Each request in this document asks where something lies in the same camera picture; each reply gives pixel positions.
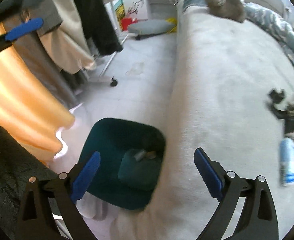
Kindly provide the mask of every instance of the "white cabinet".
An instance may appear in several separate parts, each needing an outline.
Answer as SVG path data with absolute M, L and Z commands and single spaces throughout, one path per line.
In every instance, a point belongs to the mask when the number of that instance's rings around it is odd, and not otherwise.
M 147 0 L 123 0 L 126 12 L 130 7 L 137 7 L 137 14 L 132 14 L 132 18 L 138 20 L 148 19 L 148 2 Z

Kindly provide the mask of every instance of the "red box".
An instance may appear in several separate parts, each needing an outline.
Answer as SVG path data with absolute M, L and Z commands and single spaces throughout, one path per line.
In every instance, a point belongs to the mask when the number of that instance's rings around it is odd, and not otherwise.
M 129 25 L 131 25 L 132 23 L 137 23 L 138 20 L 136 18 L 122 18 L 121 19 L 121 24 L 122 24 L 122 27 L 123 27 L 123 31 L 127 31 L 127 28 Z

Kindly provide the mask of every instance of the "blue gripper pad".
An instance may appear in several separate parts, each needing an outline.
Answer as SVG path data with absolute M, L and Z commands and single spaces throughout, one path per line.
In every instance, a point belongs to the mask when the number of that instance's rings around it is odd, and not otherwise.
M 224 179 L 222 175 L 217 172 L 220 172 L 223 168 L 219 164 L 221 169 L 219 171 L 215 171 L 213 164 L 215 165 L 218 163 L 211 161 L 202 148 L 198 148 L 195 151 L 194 163 L 204 180 L 210 195 L 220 202 L 223 198 L 222 189 L 224 187 Z
M 31 33 L 33 31 L 37 31 L 40 27 L 43 25 L 43 19 L 42 18 L 35 18 L 32 19 L 26 23 L 23 23 L 12 30 L 10 30 L 6 35 L 5 35 L 5 40 L 6 41 L 15 41 L 18 38 Z
M 94 152 L 72 184 L 72 194 L 70 195 L 70 198 L 73 203 L 76 203 L 76 200 L 79 200 L 84 196 L 91 181 L 96 175 L 99 166 L 100 153 Z

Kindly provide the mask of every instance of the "caster wheel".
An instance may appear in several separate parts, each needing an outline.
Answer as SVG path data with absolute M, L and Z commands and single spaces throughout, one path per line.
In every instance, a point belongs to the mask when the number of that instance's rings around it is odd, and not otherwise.
M 111 79 L 111 82 L 110 82 L 110 86 L 111 86 L 111 87 L 115 87 L 115 86 L 117 86 L 117 85 L 118 85 L 118 80 L 112 78 L 112 79 Z

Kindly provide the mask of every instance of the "orange curtain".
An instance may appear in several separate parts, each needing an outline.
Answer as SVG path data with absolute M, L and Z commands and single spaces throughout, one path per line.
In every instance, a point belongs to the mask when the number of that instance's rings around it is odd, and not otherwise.
M 2 127 L 39 160 L 48 162 L 62 148 L 57 130 L 73 123 L 74 116 L 34 77 L 14 47 L 0 52 Z

